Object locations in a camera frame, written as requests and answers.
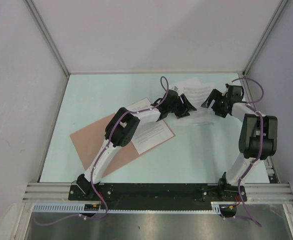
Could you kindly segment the printed paper sheet top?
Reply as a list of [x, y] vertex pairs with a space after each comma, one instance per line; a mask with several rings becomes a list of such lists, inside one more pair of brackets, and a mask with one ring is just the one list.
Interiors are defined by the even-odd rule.
[[196, 108], [196, 111], [191, 111], [190, 116], [176, 119], [176, 126], [192, 126], [202, 124], [213, 124], [214, 117], [212, 110], [201, 107], [201, 104], [208, 98], [211, 91], [214, 89], [214, 83], [202, 84], [197, 88], [178, 88], [179, 94], [185, 94], [190, 103]]

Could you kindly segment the printed paper sheet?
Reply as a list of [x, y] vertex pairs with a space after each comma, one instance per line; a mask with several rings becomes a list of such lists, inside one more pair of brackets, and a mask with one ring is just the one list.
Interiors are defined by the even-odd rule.
[[197, 88], [178, 88], [179, 94], [185, 94], [190, 103], [196, 108], [196, 111], [191, 111], [190, 116], [176, 119], [176, 126], [192, 126], [202, 124], [213, 124], [214, 117], [212, 110], [201, 107], [201, 104], [208, 98], [211, 91], [214, 89], [214, 83], [202, 84]]
[[173, 138], [174, 132], [164, 120], [146, 123], [135, 131], [131, 142], [139, 155]]

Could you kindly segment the printed paper sheet under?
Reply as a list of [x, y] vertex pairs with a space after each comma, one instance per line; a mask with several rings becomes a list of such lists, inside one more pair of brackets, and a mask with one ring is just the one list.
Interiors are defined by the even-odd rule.
[[177, 88], [200, 88], [202, 85], [201, 81], [197, 77], [179, 81], [175, 84]]

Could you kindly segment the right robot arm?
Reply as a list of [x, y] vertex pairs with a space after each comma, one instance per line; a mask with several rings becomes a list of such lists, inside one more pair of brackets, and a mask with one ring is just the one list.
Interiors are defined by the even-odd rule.
[[245, 200], [246, 192], [242, 185], [249, 172], [260, 161], [276, 153], [278, 119], [262, 114], [245, 102], [244, 89], [238, 85], [226, 85], [224, 93], [213, 89], [201, 107], [212, 108], [215, 115], [222, 118], [230, 115], [242, 123], [237, 159], [232, 167], [223, 173], [216, 186], [203, 187], [202, 197], [206, 201]]

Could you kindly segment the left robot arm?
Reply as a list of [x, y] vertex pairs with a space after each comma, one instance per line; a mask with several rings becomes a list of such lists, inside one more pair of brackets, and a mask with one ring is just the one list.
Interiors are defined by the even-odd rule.
[[74, 189], [70, 190], [70, 195], [74, 197], [79, 194], [86, 200], [98, 196], [96, 186], [101, 182], [103, 173], [118, 151], [129, 144], [139, 126], [161, 121], [168, 114], [174, 114], [178, 119], [184, 118], [196, 110], [185, 94], [178, 94], [172, 89], [146, 108], [133, 111], [121, 107], [106, 126], [104, 140], [96, 157], [71, 185]]

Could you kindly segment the aluminium rail right side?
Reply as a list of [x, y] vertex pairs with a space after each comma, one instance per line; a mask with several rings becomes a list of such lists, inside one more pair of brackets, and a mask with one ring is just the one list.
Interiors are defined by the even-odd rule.
[[[254, 80], [253, 78], [248, 77], [247, 75], [244, 75], [242, 72], [238, 73], [237, 75], [240, 78], [239, 80], [240, 84], [244, 88], [244, 94], [246, 96], [246, 99], [249, 101], [250, 106], [256, 109], [257, 103], [259, 103], [265, 96], [264, 88], [257, 80]], [[253, 95], [253, 92], [251, 90], [252, 86], [257, 87], [259, 92], [257, 96]], [[276, 172], [271, 156], [267, 157], [267, 159], [264, 160], [264, 165], [265, 165], [269, 182], [271, 184], [278, 184], [279, 178], [277, 176], [277, 172]]]

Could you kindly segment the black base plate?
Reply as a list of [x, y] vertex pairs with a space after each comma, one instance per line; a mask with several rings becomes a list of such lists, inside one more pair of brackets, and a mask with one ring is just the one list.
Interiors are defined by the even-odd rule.
[[115, 211], [204, 211], [212, 202], [247, 201], [243, 186], [204, 183], [101, 183], [96, 190]]

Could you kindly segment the aluminium frame post right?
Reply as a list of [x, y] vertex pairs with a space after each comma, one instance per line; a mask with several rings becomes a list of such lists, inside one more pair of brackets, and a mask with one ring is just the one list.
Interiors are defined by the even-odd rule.
[[264, 45], [268, 41], [269, 37], [271, 36], [274, 28], [276, 27], [277, 23], [279, 22], [283, 12], [285, 11], [287, 5], [289, 4], [290, 0], [281, 0], [279, 4], [277, 5], [274, 13], [271, 16], [270, 21], [268, 22], [260, 40], [257, 43], [257, 46], [255, 47], [251, 57], [249, 58], [247, 64], [245, 65], [242, 75], [247, 76], [248, 73], [250, 72], [252, 66], [258, 59], [260, 53], [263, 50]]

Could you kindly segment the aluminium frame post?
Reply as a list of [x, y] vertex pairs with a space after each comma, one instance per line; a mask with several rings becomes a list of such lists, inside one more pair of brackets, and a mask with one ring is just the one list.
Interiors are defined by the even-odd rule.
[[277, 5], [274, 13], [271, 16], [270, 21], [268, 22], [260, 40], [257, 43], [257, 46], [255, 47], [251, 57], [249, 58], [247, 64], [245, 65], [242, 75], [247, 76], [248, 73], [250, 72], [252, 66], [258, 59], [260, 53], [263, 50], [264, 45], [268, 41], [269, 37], [271, 36], [274, 28], [276, 27], [277, 23], [279, 22], [283, 12], [285, 11], [287, 5], [289, 4], [290, 0], [281, 0], [279, 4]]
[[41, 33], [44, 41], [46, 42], [49, 50], [51, 51], [54, 59], [56, 60], [57, 64], [59, 65], [60, 69], [62, 70], [65, 77], [68, 79], [70, 77], [70, 72], [67, 68], [67, 65], [65, 64], [65, 61], [63, 60], [55, 42], [52, 38], [52, 35], [50, 34], [45, 21], [43, 20], [39, 10], [37, 9], [35, 3], [33, 0], [23, 0], [26, 8], [28, 9], [31, 17], [33, 18], [39, 32]]

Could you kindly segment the aluminium frame post left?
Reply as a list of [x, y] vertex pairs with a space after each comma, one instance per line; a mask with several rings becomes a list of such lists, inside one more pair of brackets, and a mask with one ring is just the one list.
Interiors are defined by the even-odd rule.
[[65, 61], [63, 60], [55, 42], [52, 38], [52, 35], [50, 34], [45, 21], [43, 20], [39, 10], [37, 9], [35, 3], [33, 0], [23, 0], [26, 8], [28, 9], [31, 17], [33, 18], [39, 32], [41, 33], [44, 41], [46, 42], [49, 50], [51, 51], [54, 59], [56, 60], [57, 64], [59, 65], [60, 69], [62, 70], [65, 77], [68, 79], [70, 77], [70, 72], [67, 68], [67, 65], [65, 64]]

